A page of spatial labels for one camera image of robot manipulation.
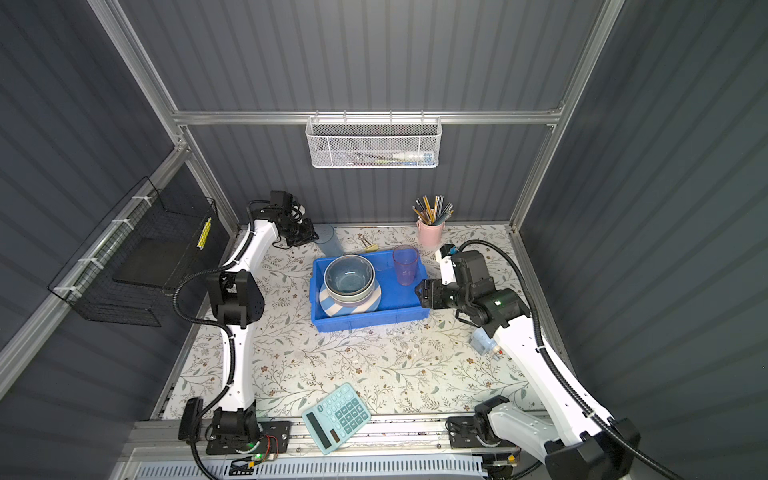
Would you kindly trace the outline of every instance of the floral tablecloth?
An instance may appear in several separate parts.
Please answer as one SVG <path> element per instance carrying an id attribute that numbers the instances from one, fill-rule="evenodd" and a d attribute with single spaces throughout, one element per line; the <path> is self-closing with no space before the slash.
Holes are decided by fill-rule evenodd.
<path id="1" fill-rule="evenodd" d="M 336 235 L 348 253 L 361 253 L 363 238 L 381 250 L 419 245 L 415 227 L 340 227 Z M 449 225 L 442 236 L 456 245 L 471 238 L 515 256 L 502 225 Z M 498 288 L 521 294 L 514 272 L 498 254 L 469 248 L 485 253 Z M 430 278 L 439 278 L 432 252 L 420 250 Z M 454 320 L 453 310 L 433 310 L 416 322 L 319 333 L 310 322 L 308 291 L 312 263 L 320 257 L 313 243 L 291 250 L 271 247 L 256 274 L 266 300 L 253 341 L 258 416 L 298 416 L 344 382 L 355 386 L 375 414 L 466 412 L 494 395 L 508 396 L 523 409 L 542 408 L 512 360 L 474 351 L 468 343 L 473 328 Z M 203 326 L 164 418 L 180 419 L 190 397 L 203 396 L 208 403 L 216 396 L 222 352 L 219 329 Z"/>

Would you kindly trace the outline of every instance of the calculator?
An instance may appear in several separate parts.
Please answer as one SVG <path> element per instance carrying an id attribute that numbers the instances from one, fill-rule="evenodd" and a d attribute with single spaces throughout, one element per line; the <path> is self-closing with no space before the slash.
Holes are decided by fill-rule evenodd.
<path id="1" fill-rule="evenodd" d="M 371 419 L 370 412 L 349 383 L 340 386 L 301 416 L 323 455 L 339 448 Z"/>

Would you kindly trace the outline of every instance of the pink pencil holder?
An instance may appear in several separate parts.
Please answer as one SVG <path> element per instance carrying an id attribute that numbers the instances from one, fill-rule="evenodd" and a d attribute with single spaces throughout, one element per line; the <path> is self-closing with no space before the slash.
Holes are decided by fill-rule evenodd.
<path id="1" fill-rule="evenodd" d="M 433 250 L 440 247 L 440 236 L 444 226 L 445 222 L 434 227 L 432 225 L 425 225 L 421 219 L 418 219 L 416 227 L 419 229 L 419 243 L 422 247 Z"/>

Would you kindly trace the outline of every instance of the black wire basket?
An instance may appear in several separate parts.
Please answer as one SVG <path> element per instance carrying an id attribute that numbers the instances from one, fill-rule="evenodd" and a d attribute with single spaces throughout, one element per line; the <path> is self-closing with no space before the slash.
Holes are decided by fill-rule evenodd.
<path id="1" fill-rule="evenodd" d="M 215 267 L 228 235 L 210 198 L 152 190 L 132 200 L 136 207 L 112 220 L 85 257 L 73 255 L 48 289 L 86 320 L 161 326 L 174 316 L 181 280 Z M 185 293 L 201 299 L 202 288 Z"/>

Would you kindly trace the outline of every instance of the blue plastic bin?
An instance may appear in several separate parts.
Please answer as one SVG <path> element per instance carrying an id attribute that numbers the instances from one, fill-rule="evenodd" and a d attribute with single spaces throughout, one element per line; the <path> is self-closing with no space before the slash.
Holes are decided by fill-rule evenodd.
<path id="1" fill-rule="evenodd" d="M 337 257 L 319 258 L 312 265 L 310 280 L 310 304 L 312 305 L 312 323 L 320 332 L 338 332 L 340 330 L 360 329 L 367 326 L 386 325 L 387 323 L 411 322 L 425 319 L 429 309 L 422 308 L 414 289 L 427 278 L 427 270 L 419 258 L 419 269 L 413 284 L 403 286 L 397 283 L 392 252 L 362 253 L 376 269 L 376 279 L 382 287 L 382 301 L 375 312 L 357 313 L 356 315 L 328 317 L 317 296 L 323 286 L 326 268 Z"/>

